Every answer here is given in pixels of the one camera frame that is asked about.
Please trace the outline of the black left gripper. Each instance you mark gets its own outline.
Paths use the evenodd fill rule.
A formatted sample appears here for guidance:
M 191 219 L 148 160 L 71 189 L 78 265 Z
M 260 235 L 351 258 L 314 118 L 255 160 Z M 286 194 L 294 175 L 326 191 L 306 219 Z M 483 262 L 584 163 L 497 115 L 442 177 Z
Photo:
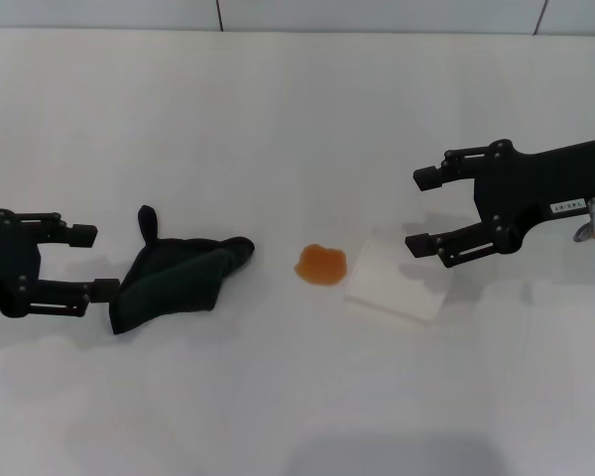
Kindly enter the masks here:
M 28 314 L 83 317 L 91 303 L 110 303 L 120 287 L 117 279 L 38 280 L 39 244 L 91 248 L 97 232 L 94 225 L 68 225 L 58 212 L 0 209 L 0 311 L 12 318 Z

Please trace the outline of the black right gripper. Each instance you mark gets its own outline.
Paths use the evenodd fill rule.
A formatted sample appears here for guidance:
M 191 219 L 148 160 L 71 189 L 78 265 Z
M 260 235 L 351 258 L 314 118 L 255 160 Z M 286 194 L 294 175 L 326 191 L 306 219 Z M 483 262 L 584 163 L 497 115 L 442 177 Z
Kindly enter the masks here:
M 537 154 L 523 154 L 504 141 L 452 149 L 438 167 L 414 172 L 421 191 L 475 179 L 481 223 L 455 231 L 409 236 L 417 259 L 437 256 L 445 268 L 495 254 L 513 254 L 534 227 L 595 211 L 595 141 Z

